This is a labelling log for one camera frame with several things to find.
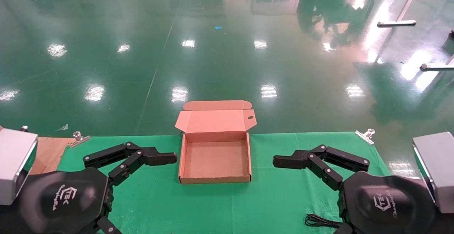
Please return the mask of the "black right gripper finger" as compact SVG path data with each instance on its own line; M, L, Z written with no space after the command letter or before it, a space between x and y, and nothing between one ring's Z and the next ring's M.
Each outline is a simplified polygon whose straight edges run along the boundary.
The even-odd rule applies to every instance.
M311 150L295 150L290 156L275 155L272 163L276 168L309 169L334 191L341 189L343 178L328 163L352 172L367 172L370 165L365 158L327 145L319 145Z

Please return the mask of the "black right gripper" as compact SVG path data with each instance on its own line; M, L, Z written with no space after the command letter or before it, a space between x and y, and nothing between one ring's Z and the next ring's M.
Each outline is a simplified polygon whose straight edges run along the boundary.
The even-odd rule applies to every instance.
M334 234L426 234L438 214L421 180L360 171L343 184Z

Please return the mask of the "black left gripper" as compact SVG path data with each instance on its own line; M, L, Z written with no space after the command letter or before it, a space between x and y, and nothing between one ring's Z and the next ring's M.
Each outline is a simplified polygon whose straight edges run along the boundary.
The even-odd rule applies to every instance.
M121 162L108 177L98 169ZM84 156L86 169L55 171L31 176L20 192L20 215L29 234L122 234L108 219L112 210L111 186L119 186L142 165L177 162L175 152L133 142Z

